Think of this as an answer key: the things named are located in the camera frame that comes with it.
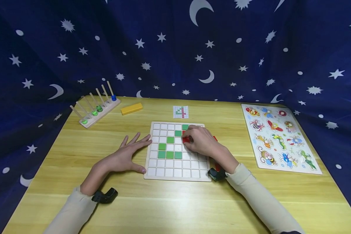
crescent moon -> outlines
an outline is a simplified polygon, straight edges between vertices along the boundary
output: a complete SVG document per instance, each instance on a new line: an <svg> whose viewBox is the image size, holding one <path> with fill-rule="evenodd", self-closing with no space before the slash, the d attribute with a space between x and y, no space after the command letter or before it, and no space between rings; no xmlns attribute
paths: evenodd
<svg viewBox="0 0 351 234"><path fill-rule="evenodd" d="M209 72L210 72L210 75L209 75L208 79L205 79L205 80L199 79L199 80L205 84L211 83L214 80L215 74L211 70L209 70Z"/></svg>
<svg viewBox="0 0 351 234"><path fill-rule="evenodd" d="M58 96L61 96L62 94L64 94L64 89L61 86L59 86L58 84L50 84L49 86L56 88L57 93L55 95L53 95L52 97L50 97L48 100L57 98Z"/></svg>
<svg viewBox="0 0 351 234"><path fill-rule="evenodd" d="M193 0L190 4L190 18L191 21L197 26L197 13L201 8L208 8L214 12L212 6L206 0Z"/></svg>
<svg viewBox="0 0 351 234"><path fill-rule="evenodd" d="M279 95L281 95L281 94L277 94L276 96L274 96L274 98L271 100L270 103L277 103L277 102L283 101L283 100L277 100Z"/></svg>
<svg viewBox="0 0 351 234"><path fill-rule="evenodd" d="M28 186L30 185L30 183L31 183L32 180L33 180L33 178L32 178L32 179L29 179L29 180L25 179L25 178L23 177L23 175L21 175L21 177L19 178L20 184L23 185L23 186L25 186L25 187L28 187Z"/></svg>

white dot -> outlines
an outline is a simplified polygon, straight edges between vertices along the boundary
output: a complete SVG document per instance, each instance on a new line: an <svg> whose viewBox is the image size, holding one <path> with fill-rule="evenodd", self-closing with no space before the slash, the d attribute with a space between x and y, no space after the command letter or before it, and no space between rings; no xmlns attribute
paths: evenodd
<svg viewBox="0 0 351 234"><path fill-rule="evenodd" d="M17 35L23 35L23 32L22 32L22 30L17 29L17 30L16 30L16 34L17 34Z"/></svg>
<svg viewBox="0 0 351 234"><path fill-rule="evenodd" d="M4 169L3 169L3 174L8 173L8 172L9 172L9 170L10 170L10 168L9 168L9 167L4 168Z"/></svg>

yellow wooden block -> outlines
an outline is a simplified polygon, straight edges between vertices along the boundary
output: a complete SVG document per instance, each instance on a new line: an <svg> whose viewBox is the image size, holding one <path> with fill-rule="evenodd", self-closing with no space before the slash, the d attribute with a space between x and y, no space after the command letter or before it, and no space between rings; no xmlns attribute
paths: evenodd
<svg viewBox="0 0 351 234"><path fill-rule="evenodd" d="M143 110L143 106L139 102L137 104L134 104L131 106L126 106L126 107L122 108L121 113L122 113L122 115L127 115L127 114L133 113L135 111L140 111L140 110Z"/></svg>

green square tile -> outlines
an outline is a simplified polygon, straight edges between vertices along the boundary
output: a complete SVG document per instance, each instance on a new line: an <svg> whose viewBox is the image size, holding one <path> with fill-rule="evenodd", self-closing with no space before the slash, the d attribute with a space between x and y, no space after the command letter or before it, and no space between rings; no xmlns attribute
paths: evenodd
<svg viewBox="0 0 351 234"><path fill-rule="evenodd" d="M175 138L174 138L174 137L172 137L172 136L167 137L167 138L166 138L166 142L167 142L167 143L172 143L172 144L174 144L174 142L175 142Z"/></svg>
<svg viewBox="0 0 351 234"><path fill-rule="evenodd" d="M165 158L165 151L159 151L157 157L158 158Z"/></svg>
<svg viewBox="0 0 351 234"><path fill-rule="evenodd" d="M166 151L166 158L174 158L175 153L173 151Z"/></svg>
<svg viewBox="0 0 351 234"><path fill-rule="evenodd" d="M182 152L175 152L175 159L182 159Z"/></svg>
<svg viewBox="0 0 351 234"><path fill-rule="evenodd" d="M160 143L159 144L159 150L166 150L166 144Z"/></svg>
<svg viewBox="0 0 351 234"><path fill-rule="evenodd" d="M175 131L175 136L181 137L182 136L182 131Z"/></svg>

white square tile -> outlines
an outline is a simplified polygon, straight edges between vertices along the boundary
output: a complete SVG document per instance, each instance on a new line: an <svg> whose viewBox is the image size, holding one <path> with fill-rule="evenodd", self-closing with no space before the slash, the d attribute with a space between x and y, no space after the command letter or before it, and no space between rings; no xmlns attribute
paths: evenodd
<svg viewBox="0 0 351 234"><path fill-rule="evenodd" d="M200 169L204 169L204 170L208 169L207 162L205 161L199 162L199 166L200 166Z"/></svg>
<svg viewBox="0 0 351 234"><path fill-rule="evenodd" d="M173 130L168 130L168 136L170 136L170 137L175 136L175 131L173 131Z"/></svg>
<svg viewBox="0 0 351 234"><path fill-rule="evenodd" d="M190 161L182 161L183 168L190 168Z"/></svg>
<svg viewBox="0 0 351 234"><path fill-rule="evenodd" d="M191 168L192 169L199 169L199 162L198 161L191 161Z"/></svg>
<svg viewBox="0 0 351 234"><path fill-rule="evenodd" d="M160 136L162 136L162 137L164 136L165 137L166 136L166 130L160 130Z"/></svg>
<svg viewBox="0 0 351 234"><path fill-rule="evenodd" d="M188 152L183 152L183 153L182 153L182 159L183 159L183 160L190 160L190 153L188 153Z"/></svg>
<svg viewBox="0 0 351 234"><path fill-rule="evenodd" d="M158 143L159 142L159 137L158 136L157 137L153 136L152 137L152 142L153 143Z"/></svg>
<svg viewBox="0 0 351 234"><path fill-rule="evenodd" d="M156 176L164 176L165 168L156 168Z"/></svg>
<svg viewBox="0 0 351 234"><path fill-rule="evenodd" d="M156 167L156 159L150 159L150 161L148 162L148 166L149 167Z"/></svg>
<svg viewBox="0 0 351 234"><path fill-rule="evenodd" d="M182 169L175 169L175 177L182 177Z"/></svg>
<svg viewBox="0 0 351 234"><path fill-rule="evenodd" d="M152 135L153 136L159 136L160 135L160 130L153 130L153 132L152 132Z"/></svg>
<svg viewBox="0 0 351 234"><path fill-rule="evenodd" d="M160 140L159 140L159 143L166 143L166 137L164 136L161 136L160 137Z"/></svg>
<svg viewBox="0 0 351 234"><path fill-rule="evenodd" d="M182 168L182 161L181 160L175 160L175 167Z"/></svg>
<svg viewBox="0 0 351 234"><path fill-rule="evenodd" d="M165 167L173 167L173 160L167 159L165 162Z"/></svg>
<svg viewBox="0 0 351 234"><path fill-rule="evenodd" d="M165 176L173 177L173 168L165 168Z"/></svg>
<svg viewBox="0 0 351 234"><path fill-rule="evenodd" d="M190 178L191 177L191 170L190 169L183 169L182 177Z"/></svg>
<svg viewBox="0 0 351 234"><path fill-rule="evenodd" d="M199 170L191 170L192 178L200 178Z"/></svg>
<svg viewBox="0 0 351 234"><path fill-rule="evenodd" d="M176 144L182 144L182 137L175 137Z"/></svg>
<svg viewBox="0 0 351 234"><path fill-rule="evenodd" d="M150 158L157 158L157 151L150 151Z"/></svg>
<svg viewBox="0 0 351 234"><path fill-rule="evenodd" d="M167 144L167 145L166 145L166 150L167 150L167 151L174 151L174 150L175 150L175 145L173 145L173 144Z"/></svg>
<svg viewBox="0 0 351 234"><path fill-rule="evenodd" d="M155 175L156 175L156 168L149 167L149 168L147 169L147 175L148 175L148 176L155 176Z"/></svg>
<svg viewBox="0 0 351 234"><path fill-rule="evenodd" d="M158 167L165 167L165 159L158 159L157 166Z"/></svg>
<svg viewBox="0 0 351 234"><path fill-rule="evenodd" d="M159 144L152 143L151 144L151 150L158 150L159 149Z"/></svg>

